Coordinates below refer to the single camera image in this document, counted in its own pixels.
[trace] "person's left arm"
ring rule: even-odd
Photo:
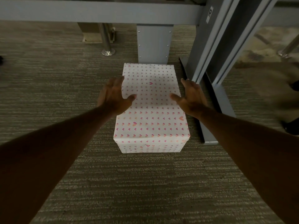
[[[122,82],[110,79],[95,109],[0,146],[2,223],[29,223],[99,128],[132,105]]]

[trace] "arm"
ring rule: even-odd
[[[185,113],[216,137],[261,198],[285,222],[299,222],[299,138],[218,113],[200,86],[181,80],[186,97],[171,94]]]
[[[132,105],[136,95],[123,99],[122,82],[109,80],[97,108],[0,146],[2,223],[29,223],[99,128]]]

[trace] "metal pole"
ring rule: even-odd
[[[277,54],[284,59],[290,58],[289,53],[292,52],[294,48],[296,48],[298,45],[299,45],[299,34],[283,50],[279,50]]]
[[[102,50],[102,54],[105,56],[111,56],[115,53],[115,50],[110,46],[110,40],[108,35],[108,30],[105,23],[99,23],[100,32],[102,36],[102,42],[104,49]]]

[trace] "heart-patterned wrapping paper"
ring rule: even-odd
[[[190,133],[185,113],[169,97],[181,95],[174,66],[125,63],[123,76],[123,98],[137,98],[116,118],[114,140],[122,153],[180,152]]]

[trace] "dark object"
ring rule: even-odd
[[[293,90],[299,91],[299,80],[290,85]]]
[[[299,135],[299,118],[289,123],[282,122],[282,126],[284,127],[287,133],[292,135]]]

